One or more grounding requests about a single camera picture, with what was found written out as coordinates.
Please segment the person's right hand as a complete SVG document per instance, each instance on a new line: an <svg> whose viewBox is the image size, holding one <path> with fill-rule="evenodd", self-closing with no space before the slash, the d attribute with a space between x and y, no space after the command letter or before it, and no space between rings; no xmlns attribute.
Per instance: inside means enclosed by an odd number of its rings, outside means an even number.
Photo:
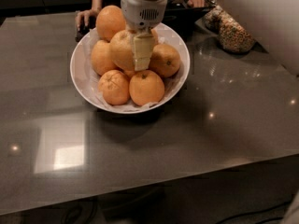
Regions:
<svg viewBox="0 0 299 224"><path fill-rule="evenodd" d="M96 18L98 14L99 14L99 11L95 11L95 10L92 10L92 9L87 9L87 10L84 10L84 11L80 11L77 14L76 18L75 18L77 29L79 30L81 20L84 20L85 24L88 24L89 18L90 17L95 17Z"/></svg>

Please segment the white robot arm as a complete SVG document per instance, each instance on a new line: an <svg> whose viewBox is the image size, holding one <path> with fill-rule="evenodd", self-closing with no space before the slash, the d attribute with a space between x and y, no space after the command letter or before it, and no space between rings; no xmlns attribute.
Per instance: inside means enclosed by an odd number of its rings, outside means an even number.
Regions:
<svg viewBox="0 0 299 224"><path fill-rule="evenodd" d="M298 224L298 0L217 0L258 40L196 38L192 73L150 132L160 196L138 224Z"/></svg>

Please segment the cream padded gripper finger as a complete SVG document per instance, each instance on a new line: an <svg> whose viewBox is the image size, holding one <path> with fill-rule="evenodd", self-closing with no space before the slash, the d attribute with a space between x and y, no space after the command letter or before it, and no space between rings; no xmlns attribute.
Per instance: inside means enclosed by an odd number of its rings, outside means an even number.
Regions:
<svg viewBox="0 0 299 224"><path fill-rule="evenodd" d="M155 38L150 29L137 30L131 37L133 61L136 71L147 70L155 46Z"/></svg>

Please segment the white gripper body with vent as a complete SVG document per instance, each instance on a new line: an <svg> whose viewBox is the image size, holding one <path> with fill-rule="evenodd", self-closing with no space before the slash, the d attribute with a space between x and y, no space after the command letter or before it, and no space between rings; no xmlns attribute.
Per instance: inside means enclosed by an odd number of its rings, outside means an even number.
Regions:
<svg viewBox="0 0 299 224"><path fill-rule="evenodd" d="M121 10L131 29L157 26L164 17L167 0L121 0Z"/></svg>

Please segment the person's left hand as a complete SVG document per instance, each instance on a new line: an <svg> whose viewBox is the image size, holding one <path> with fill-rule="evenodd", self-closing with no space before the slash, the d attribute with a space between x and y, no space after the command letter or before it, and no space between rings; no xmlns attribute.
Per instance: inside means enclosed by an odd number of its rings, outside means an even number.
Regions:
<svg viewBox="0 0 299 224"><path fill-rule="evenodd" d="M188 0L187 2L188 7L203 7L204 5L204 0Z"/></svg>

